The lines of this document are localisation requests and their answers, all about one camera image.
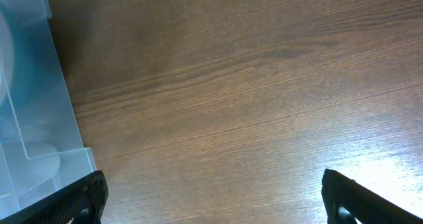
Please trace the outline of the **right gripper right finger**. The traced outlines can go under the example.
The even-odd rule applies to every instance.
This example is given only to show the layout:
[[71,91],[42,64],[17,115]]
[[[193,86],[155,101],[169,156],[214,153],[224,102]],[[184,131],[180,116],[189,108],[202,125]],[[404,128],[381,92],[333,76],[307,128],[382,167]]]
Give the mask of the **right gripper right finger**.
[[422,224],[422,218],[389,202],[335,170],[324,171],[321,194],[328,224]]

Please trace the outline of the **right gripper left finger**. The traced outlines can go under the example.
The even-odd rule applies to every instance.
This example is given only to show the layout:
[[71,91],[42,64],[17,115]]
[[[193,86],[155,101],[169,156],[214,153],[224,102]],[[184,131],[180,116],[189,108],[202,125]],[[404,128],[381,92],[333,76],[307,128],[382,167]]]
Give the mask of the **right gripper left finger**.
[[94,171],[1,220],[1,224],[100,224],[108,198],[104,173]]

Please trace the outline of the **white cup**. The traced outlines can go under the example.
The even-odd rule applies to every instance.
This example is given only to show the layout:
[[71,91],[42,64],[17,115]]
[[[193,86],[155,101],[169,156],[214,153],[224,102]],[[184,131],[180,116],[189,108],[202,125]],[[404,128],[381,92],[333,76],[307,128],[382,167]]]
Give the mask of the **white cup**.
[[7,174],[15,194],[22,196],[53,178],[60,168],[58,150],[49,143],[30,142],[26,149],[21,143],[3,146]]

